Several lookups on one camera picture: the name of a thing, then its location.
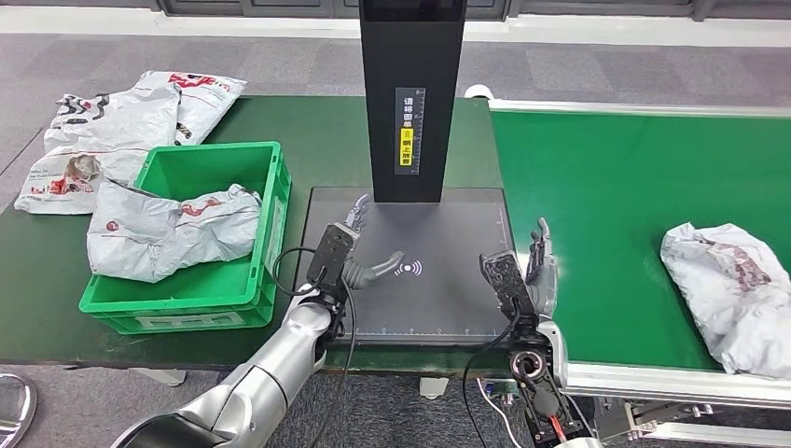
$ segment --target yellow label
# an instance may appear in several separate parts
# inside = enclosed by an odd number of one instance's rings
[[[401,128],[401,143],[399,144],[401,150],[399,152],[399,160],[401,166],[412,165],[412,136],[414,130],[412,128]]]

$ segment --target red wire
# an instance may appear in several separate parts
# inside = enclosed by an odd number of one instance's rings
[[[558,420],[558,416],[550,415],[549,422],[552,424],[552,429],[555,430],[555,434],[558,435],[558,440],[561,441],[561,443],[567,441],[568,439],[566,439],[566,435],[563,434],[563,428],[561,427],[561,421]]]

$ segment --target plastic mailer bag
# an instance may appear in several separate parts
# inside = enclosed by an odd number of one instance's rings
[[[103,177],[131,183],[150,149],[173,144],[179,97],[173,84],[91,100],[65,95],[44,133],[46,155],[30,169],[14,207],[53,215],[93,212]]]
[[[102,183],[88,228],[93,273],[156,283],[180,268],[248,255],[256,240],[258,193],[228,191],[172,201]]]
[[[732,224],[687,223],[660,255],[725,371],[791,379],[791,282],[766,244]]]
[[[198,145],[215,128],[247,81],[181,72],[145,72],[134,87],[156,89],[175,83],[182,92],[175,143]]]

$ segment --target black pillar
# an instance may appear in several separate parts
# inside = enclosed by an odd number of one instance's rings
[[[438,203],[466,0],[360,0],[374,200]]]

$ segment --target gray carpet floor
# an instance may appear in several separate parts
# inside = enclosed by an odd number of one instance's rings
[[[42,135],[64,93],[123,91],[147,70],[246,79],[248,94],[362,95],[359,42],[330,39],[0,34],[0,209],[42,155]],[[499,98],[662,105],[789,105],[791,49],[704,49],[598,45],[465,43],[457,92],[475,83]],[[22,448],[109,446],[123,429],[179,406],[219,374],[191,371],[170,388],[133,371],[4,366],[32,379],[39,410]],[[269,447],[305,446],[335,376],[313,377]],[[418,378],[354,376],[324,447],[478,447],[461,387],[429,401]],[[510,446],[499,418],[470,385],[491,447]],[[788,413],[725,410],[710,420],[789,428]],[[524,428],[519,425],[520,440]],[[702,448],[638,441],[630,446]]]

